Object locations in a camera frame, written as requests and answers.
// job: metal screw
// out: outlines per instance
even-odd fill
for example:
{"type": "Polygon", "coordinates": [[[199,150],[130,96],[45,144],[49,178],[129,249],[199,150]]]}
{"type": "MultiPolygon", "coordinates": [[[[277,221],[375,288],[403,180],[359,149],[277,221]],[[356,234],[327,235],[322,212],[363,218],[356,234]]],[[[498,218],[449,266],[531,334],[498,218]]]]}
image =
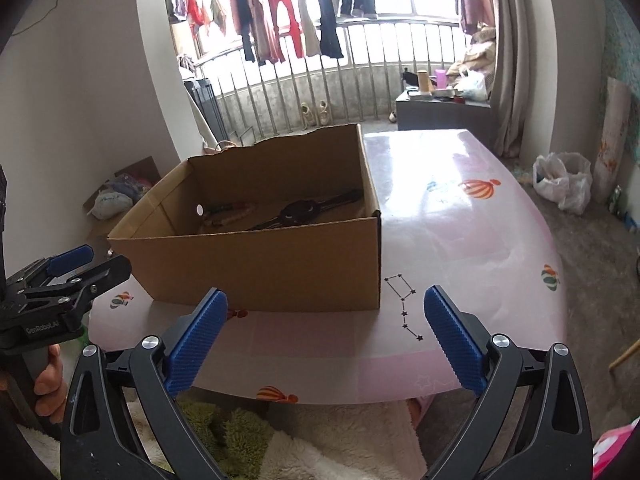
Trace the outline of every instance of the metal screw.
{"type": "Polygon", "coordinates": [[[91,357],[92,355],[94,355],[96,352],[98,351],[98,348],[96,345],[89,345],[89,346],[85,346],[84,350],[82,350],[82,355],[84,357],[91,357]]]}
{"type": "Polygon", "coordinates": [[[569,355],[569,349],[562,343],[556,343],[556,345],[554,345],[554,352],[558,355],[569,355]]]}
{"type": "Polygon", "coordinates": [[[145,337],[142,340],[142,348],[151,350],[152,348],[155,348],[156,346],[158,346],[159,342],[160,340],[156,336],[150,335],[149,337],[145,337]]]}
{"type": "Polygon", "coordinates": [[[494,335],[492,341],[494,342],[494,345],[499,346],[500,348],[507,348],[510,343],[509,338],[502,334],[494,335]]]}

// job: wooden stick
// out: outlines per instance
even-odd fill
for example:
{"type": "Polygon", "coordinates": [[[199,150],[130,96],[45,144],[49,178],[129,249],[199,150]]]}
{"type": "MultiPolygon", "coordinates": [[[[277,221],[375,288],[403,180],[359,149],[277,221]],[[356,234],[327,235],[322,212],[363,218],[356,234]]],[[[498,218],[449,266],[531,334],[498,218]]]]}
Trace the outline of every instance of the wooden stick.
{"type": "Polygon", "coordinates": [[[623,353],[619,358],[617,358],[615,361],[613,361],[609,365],[609,372],[612,372],[613,370],[615,370],[615,368],[620,366],[623,362],[625,362],[627,359],[629,359],[633,354],[635,354],[638,351],[640,351],[640,339],[638,339],[638,341],[633,343],[625,353],[623,353]]]}

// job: finger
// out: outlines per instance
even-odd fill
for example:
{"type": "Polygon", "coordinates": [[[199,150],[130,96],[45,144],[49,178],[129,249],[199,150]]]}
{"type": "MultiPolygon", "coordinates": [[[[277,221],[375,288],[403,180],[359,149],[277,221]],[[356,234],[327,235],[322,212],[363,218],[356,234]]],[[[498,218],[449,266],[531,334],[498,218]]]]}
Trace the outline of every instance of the finger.
{"type": "Polygon", "coordinates": [[[66,384],[62,384],[55,392],[45,395],[36,402],[36,414],[40,416],[51,416],[65,403],[65,399],[66,384]]]}
{"type": "Polygon", "coordinates": [[[53,357],[60,357],[60,345],[51,345],[49,347],[49,355],[53,355],[53,357]]]}
{"type": "Polygon", "coordinates": [[[49,417],[49,420],[51,421],[52,424],[60,424],[60,422],[62,422],[65,418],[65,406],[66,406],[66,399],[65,402],[62,403],[62,406],[59,406],[55,412],[53,412],[53,414],[51,415],[51,417],[49,417]]]}
{"type": "Polygon", "coordinates": [[[62,384],[62,359],[50,356],[49,365],[36,379],[33,391],[36,395],[55,392],[62,384]]]}

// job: pink tablecloth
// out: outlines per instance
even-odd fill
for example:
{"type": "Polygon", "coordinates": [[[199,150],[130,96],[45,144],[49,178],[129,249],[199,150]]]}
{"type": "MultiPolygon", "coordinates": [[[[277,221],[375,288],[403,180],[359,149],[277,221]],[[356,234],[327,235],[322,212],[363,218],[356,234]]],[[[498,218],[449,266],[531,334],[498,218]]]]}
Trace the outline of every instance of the pink tablecloth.
{"type": "MultiPolygon", "coordinates": [[[[434,284],[519,346],[546,350],[564,338],[562,269],[548,227],[473,135],[389,132],[364,140],[382,211],[380,310],[240,313],[222,329],[196,386],[309,404],[457,388],[422,312],[434,284]]],[[[131,278],[95,300],[90,338],[105,350],[128,348],[191,310],[153,302],[131,278]]]]}

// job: human hand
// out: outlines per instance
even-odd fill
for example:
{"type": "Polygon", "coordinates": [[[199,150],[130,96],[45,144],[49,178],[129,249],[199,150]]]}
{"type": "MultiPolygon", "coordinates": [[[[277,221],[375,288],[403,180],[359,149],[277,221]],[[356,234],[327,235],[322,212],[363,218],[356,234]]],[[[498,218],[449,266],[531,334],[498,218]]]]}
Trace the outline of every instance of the human hand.
{"type": "MultiPolygon", "coordinates": [[[[0,391],[7,389],[7,375],[0,372],[0,391]]],[[[49,347],[49,365],[38,376],[33,387],[36,395],[36,414],[48,416],[53,424],[62,422],[65,416],[67,386],[62,378],[60,345],[49,347]]]]}

